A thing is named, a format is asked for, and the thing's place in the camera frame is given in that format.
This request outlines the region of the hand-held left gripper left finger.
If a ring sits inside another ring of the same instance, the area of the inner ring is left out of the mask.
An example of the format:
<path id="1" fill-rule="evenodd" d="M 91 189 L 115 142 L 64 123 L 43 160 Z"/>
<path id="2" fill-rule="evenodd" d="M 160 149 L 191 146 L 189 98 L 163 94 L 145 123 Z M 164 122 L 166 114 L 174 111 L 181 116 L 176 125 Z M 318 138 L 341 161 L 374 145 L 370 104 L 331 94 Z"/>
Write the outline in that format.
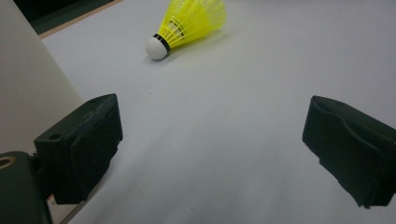
<path id="1" fill-rule="evenodd" d="M 34 144 L 49 171 L 56 203 L 87 200 L 121 140 L 120 110 L 114 93 L 91 99 L 39 135 Z"/>

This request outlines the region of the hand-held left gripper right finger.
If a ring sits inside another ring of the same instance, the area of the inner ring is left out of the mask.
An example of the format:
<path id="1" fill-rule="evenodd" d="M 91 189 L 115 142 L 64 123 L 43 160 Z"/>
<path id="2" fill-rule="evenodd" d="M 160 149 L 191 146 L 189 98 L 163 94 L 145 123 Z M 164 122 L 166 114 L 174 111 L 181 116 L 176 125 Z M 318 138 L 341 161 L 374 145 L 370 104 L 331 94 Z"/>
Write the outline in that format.
<path id="1" fill-rule="evenodd" d="M 387 124 L 314 96 L 303 142 L 359 206 L 386 206 L 396 194 L 396 130 Z"/>

